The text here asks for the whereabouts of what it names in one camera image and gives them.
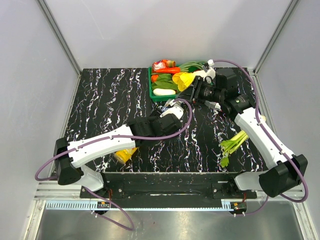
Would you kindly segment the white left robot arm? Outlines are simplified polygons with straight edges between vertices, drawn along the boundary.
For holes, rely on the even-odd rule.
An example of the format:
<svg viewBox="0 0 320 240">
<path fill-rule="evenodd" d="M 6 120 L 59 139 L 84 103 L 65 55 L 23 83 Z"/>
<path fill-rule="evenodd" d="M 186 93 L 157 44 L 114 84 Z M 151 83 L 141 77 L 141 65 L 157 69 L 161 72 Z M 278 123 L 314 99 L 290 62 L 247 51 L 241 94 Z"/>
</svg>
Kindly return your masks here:
<svg viewBox="0 0 320 240">
<path fill-rule="evenodd" d="M 101 173 L 86 164 L 92 160 L 126 149 L 153 146 L 161 137 L 171 136 L 181 129 L 184 111 L 173 106 L 166 111 L 155 110 L 148 117 L 139 117 L 110 132 L 79 141 L 68 142 L 59 138 L 55 142 L 57 183 L 61 186 L 79 184 L 87 187 L 98 198 L 107 195 L 109 186 Z"/>
</svg>

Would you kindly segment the red label clear bottle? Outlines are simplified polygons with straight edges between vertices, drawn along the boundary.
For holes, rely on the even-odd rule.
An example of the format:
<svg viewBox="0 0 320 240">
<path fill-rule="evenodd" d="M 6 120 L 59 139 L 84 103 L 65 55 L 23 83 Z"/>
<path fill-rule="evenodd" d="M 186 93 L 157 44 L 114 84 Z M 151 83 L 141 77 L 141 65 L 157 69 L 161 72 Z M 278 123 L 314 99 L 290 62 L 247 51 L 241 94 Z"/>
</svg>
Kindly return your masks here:
<svg viewBox="0 0 320 240">
<path fill-rule="evenodd" d="M 213 102 L 213 101 L 205 101 L 205 105 L 210 108 L 210 109 L 213 109 L 213 110 L 217 110 L 217 111 L 221 111 L 221 106 L 219 103 L 217 102 Z"/>
</svg>

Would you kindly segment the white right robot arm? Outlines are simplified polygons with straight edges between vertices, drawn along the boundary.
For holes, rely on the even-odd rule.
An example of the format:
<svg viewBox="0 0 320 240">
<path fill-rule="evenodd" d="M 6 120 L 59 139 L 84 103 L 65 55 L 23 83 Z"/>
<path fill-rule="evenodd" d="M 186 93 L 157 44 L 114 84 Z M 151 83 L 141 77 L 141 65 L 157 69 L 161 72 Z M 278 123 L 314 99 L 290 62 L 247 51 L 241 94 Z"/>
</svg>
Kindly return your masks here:
<svg viewBox="0 0 320 240">
<path fill-rule="evenodd" d="M 239 93 L 238 78 L 232 69 L 219 69 L 212 83 L 208 83 L 210 79 L 208 75 L 195 76 L 191 84 L 180 91 L 178 97 L 194 104 L 218 103 L 222 112 L 248 135 L 267 167 L 265 171 L 237 175 L 227 186 L 228 194 L 239 198 L 245 191 L 253 190 L 262 191 L 274 198 L 303 185 L 304 197 L 300 201 L 305 201 L 309 196 L 304 179 L 308 165 L 306 157 L 294 154 L 263 123 L 258 105 L 246 94 Z"/>
</svg>

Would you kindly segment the yellow juice bottle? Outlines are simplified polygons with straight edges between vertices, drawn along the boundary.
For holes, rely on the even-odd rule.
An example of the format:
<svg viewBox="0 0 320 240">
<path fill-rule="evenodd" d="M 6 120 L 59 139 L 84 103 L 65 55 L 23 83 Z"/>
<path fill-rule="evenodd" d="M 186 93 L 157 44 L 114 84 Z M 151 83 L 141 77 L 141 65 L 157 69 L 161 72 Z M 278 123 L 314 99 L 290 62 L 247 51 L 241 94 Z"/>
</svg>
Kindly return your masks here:
<svg viewBox="0 0 320 240">
<path fill-rule="evenodd" d="M 127 161 L 129 161 L 133 154 L 137 151 L 137 147 L 130 148 L 130 149 L 123 149 L 119 150 L 114 153 L 114 158 L 121 164 L 126 164 Z"/>
</svg>

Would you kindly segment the blue label clear bottle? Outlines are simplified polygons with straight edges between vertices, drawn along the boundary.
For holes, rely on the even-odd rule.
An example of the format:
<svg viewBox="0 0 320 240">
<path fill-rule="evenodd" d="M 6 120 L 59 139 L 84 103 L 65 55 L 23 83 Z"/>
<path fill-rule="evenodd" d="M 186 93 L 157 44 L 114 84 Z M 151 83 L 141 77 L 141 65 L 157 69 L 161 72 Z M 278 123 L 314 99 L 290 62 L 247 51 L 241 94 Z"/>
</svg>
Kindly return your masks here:
<svg viewBox="0 0 320 240">
<path fill-rule="evenodd" d="M 161 109 L 162 114 L 173 114 L 178 110 L 175 99 L 169 99 Z"/>
</svg>

